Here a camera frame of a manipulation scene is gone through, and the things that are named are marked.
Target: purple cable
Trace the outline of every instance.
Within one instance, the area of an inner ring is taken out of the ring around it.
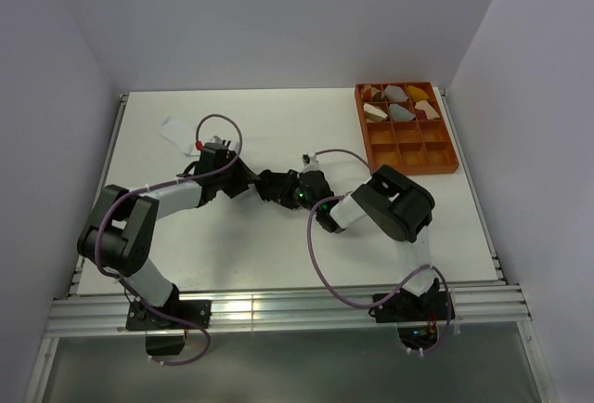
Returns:
[[[360,162],[362,162],[365,166],[367,166],[369,168],[368,163],[365,162],[361,157],[359,157],[358,155],[356,155],[354,152],[351,152],[350,150],[346,150],[346,149],[324,149],[324,150],[321,150],[321,151],[316,152],[316,155],[326,154],[326,153],[329,153],[329,152],[344,152],[344,153],[353,155]],[[442,274],[441,271],[439,271],[439,269],[436,266],[431,266],[429,264],[425,264],[425,265],[422,265],[422,266],[419,266],[419,267],[415,268],[413,271],[411,271],[402,280],[402,282],[400,282],[398,285],[396,285],[396,287],[391,292],[389,292],[387,295],[385,295],[383,298],[381,298],[380,301],[377,301],[377,302],[371,303],[371,304],[356,303],[355,301],[351,301],[350,299],[345,298],[344,296],[340,295],[336,291],[336,289],[334,289],[334,287],[332,287],[330,285],[330,283],[328,282],[328,280],[326,279],[326,277],[322,273],[322,270],[320,269],[319,265],[317,264],[316,255],[314,254],[314,245],[312,243],[312,225],[313,225],[313,222],[314,222],[314,217],[316,215],[316,210],[317,210],[317,208],[319,206],[321,206],[322,204],[324,204],[326,202],[339,201],[343,197],[344,196],[334,196],[334,197],[327,197],[326,199],[322,199],[321,201],[319,201],[318,203],[316,203],[312,207],[311,211],[309,212],[309,216],[307,217],[307,228],[306,228],[306,231],[305,231],[306,232],[306,238],[307,238],[307,250],[309,252],[309,257],[310,257],[310,259],[312,261],[312,265],[314,266],[314,270],[316,271],[317,276],[319,277],[319,279],[324,284],[324,287],[326,287],[326,289],[328,289],[328,291],[330,292],[330,294],[332,296],[334,296],[336,299],[338,299],[340,302],[342,302],[343,304],[346,304],[346,305],[351,306],[351,307],[354,307],[354,308],[365,308],[365,309],[368,309],[368,308],[374,308],[374,307],[382,306],[387,301],[389,301],[390,299],[392,299],[397,293],[400,292],[400,290],[402,290],[402,288],[405,286],[405,284],[407,282],[409,282],[415,275],[419,274],[421,271],[427,270],[427,269],[433,270],[437,274],[437,276],[439,277],[439,279],[442,281],[442,283],[444,284],[445,296],[446,296],[446,299],[447,299],[447,316],[445,318],[444,331],[442,332],[442,335],[440,335],[437,338],[437,341],[435,342],[434,345],[432,345],[431,347],[429,347],[427,349],[423,349],[423,352],[431,352],[431,351],[433,351],[438,345],[440,345],[442,343],[442,340],[444,338],[444,335],[447,332],[447,330],[449,329],[450,322],[452,320],[452,300],[451,300],[451,297],[449,295],[449,287],[447,286],[446,278],[444,278],[444,275]]]
[[[120,283],[122,284],[122,286],[127,289],[130,293],[132,293],[133,295],[137,296],[138,293],[136,293],[136,291],[132,288],[132,286],[130,286],[130,284],[128,284],[127,282],[125,282],[123,279],[120,278],[119,275],[115,275],[113,273],[109,273],[108,271],[105,270],[105,268],[103,267],[103,263],[101,262],[101,240],[103,239],[103,234],[105,233],[105,230],[107,229],[108,224],[111,221],[111,218],[113,217],[113,213],[115,212],[115,210],[122,204],[124,203],[126,200],[130,199],[131,197],[137,196],[138,194],[142,194],[144,192],[149,192],[150,190],[156,190],[156,189],[163,189],[163,188],[167,188],[173,185],[176,185],[178,183],[185,183],[185,182],[190,182],[190,181],[195,181],[195,180],[199,180],[201,178],[204,177],[209,177],[209,176],[215,176],[219,173],[222,173],[223,171],[225,171],[225,169],[230,168],[233,163],[235,163],[238,158],[239,155],[241,154],[241,150],[243,148],[243,135],[241,133],[241,130],[239,129],[239,126],[230,118],[225,117],[225,115],[221,115],[219,113],[211,113],[210,115],[205,116],[204,118],[202,118],[202,120],[200,120],[200,122],[198,123],[198,126],[196,128],[196,139],[198,141],[198,135],[200,132],[200,128],[202,127],[202,125],[204,124],[204,122],[206,122],[207,120],[211,119],[211,118],[221,118],[229,123],[231,123],[231,125],[233,127],[235,127],[235,130],[238,133],[238,137],[239,137],[239,147],[237,150],[237,153],[235,154],[235,157],[233,157],[233,159],[227,163],[225,166],[215,169],[214,171],[211,171],[210,173],[205,173],[205,174],[198,174],[198,175],[192,175],[189,177],[184,177],[184,178],[179,178],[176,180],[170,180],[168,182],[162,182],[162,183],[158,183],[157,185],[153,185],[151,187],[148,188],[139,188],[139,189],[134,189],[132,191],[128,191],[126,192],[124,195],[122,195],[122,197],[120,199],[118,199],[117,201],[115,201],[113,203],[113,205],[109,208],[109,210],[105,213],[105,216],[103,217],[103,220],[101,221],[101,224],[99,225],[99,230],[97,232],[97,239],[95,240],[95,265],[97,266],[97,269],[99,270],[99,273],[101,273],[104,276],[108,276],[110,278],[118,278],[120,279]],[[211,336],[209,335],[209,333],[202,327],[200,327],[198,324],[195,324],[191,321],[187,321],[184,319],[180,319],[180,318],[176,318],[176,317],[172,317],[170,315],[165,315],[164,313],[160,312],[159,310],[157,310],[156,308],[154,308],[150,303],[148,303],[147,301],[145,301],[144,299],[141,299],[142,304],[144,305],[144,307],[150,311],[152,314],[160,317],[160,318],[164,318],[164,319],[168,319],[172,322],[177,322],[179,324],[185,324],[188,327],[191,327],[193,329],[198,329],[199,331],[201,331],[202,333],[204,333],[204,336],[206,337],[206,345],[202,348],[202,350],[194,357],[189,358],[189,359],[185,359],[185,360],[181,360],[181,361],[162,361],[162,360],[158,360],[153,358],[154,361],[158,362],[158,363],[163,363],[167,366],[183,366],[185,364],[189,364],[192,363],[194,361],[196,361],[197,359],[202,358],[206,352],[208,351],[210,345],[211,345]]]

